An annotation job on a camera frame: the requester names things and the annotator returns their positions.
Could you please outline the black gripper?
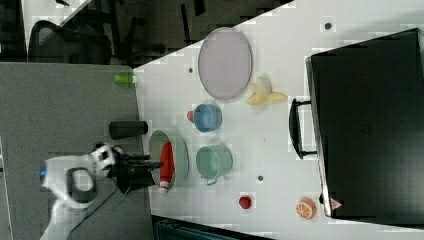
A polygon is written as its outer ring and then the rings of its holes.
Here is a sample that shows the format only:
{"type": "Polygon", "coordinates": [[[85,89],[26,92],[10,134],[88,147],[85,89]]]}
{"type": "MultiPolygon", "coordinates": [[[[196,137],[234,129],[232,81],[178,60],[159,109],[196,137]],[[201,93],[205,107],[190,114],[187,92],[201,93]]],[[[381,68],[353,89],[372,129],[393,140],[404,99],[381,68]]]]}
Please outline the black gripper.
{"type": "Polygon", "coordinates": [[[155,170],[163,166],[163,162],[148,162],[150,155],[128,154],[120,146],[113,146],[112,153],[115,160],[111,168],[112,177],[121,177],[136,168],[155,170]]]}

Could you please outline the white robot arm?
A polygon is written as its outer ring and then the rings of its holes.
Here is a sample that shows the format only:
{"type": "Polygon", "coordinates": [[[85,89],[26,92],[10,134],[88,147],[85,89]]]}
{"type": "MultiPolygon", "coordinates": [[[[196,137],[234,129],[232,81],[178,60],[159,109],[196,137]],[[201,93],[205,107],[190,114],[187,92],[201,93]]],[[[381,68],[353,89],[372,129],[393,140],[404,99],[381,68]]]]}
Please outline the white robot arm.
{"type": "Polygon", "coordinates": [[[132,180],[137,170],[154,171],[163,167],[149,155],[128,154],[120,146],[98,142],[83,155],[47,159],[40,169],[41,186],[55,196],[50,221],[40,240],[68,240],[70,233],[93,214],[89,208],[99,195],[99,180],[111,179],[124,194],[135,190],[132,180]]]}

